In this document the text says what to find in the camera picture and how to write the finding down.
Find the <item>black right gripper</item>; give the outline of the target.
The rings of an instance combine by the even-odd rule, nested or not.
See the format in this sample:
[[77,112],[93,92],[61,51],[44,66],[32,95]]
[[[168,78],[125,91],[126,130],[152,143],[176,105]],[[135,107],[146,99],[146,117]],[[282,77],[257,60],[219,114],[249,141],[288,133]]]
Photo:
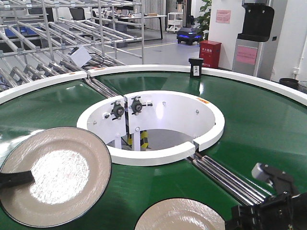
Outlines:
[[225,228],[227,230],[305,230],[307,194],[299,194],[293,176],[259,162],[255,164],[251,174],[255,179],[269,183],[280,195],[268,197],[261,204],[232,207],[232,219],[225,222]]

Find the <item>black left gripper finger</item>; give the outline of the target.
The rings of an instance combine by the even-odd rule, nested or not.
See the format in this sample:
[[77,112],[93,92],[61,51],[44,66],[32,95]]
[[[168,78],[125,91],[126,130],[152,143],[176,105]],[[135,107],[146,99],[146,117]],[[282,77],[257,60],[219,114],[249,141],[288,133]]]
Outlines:
[[31,171],[14,172],[14,173],[0,173],[0,188],[10,188],[27,183],[34,182],[35,179]]

